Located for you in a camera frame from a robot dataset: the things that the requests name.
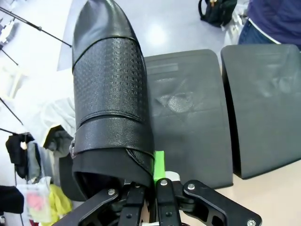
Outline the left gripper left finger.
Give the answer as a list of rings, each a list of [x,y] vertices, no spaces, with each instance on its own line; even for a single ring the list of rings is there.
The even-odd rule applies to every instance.
[[[84,203],[79,226],[138,226],[144,206],[146,187],[132,182],[121,189],[111,188]]]

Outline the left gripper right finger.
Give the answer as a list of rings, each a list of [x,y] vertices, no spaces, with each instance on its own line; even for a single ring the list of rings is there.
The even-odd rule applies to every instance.
[[[156,188],[158,223],[183,226],[180,212],[206,226],[260,226],[257,213],[236,203],[198,180],[182,184],[165,171],[165,153],[155,152],[153,180]]]

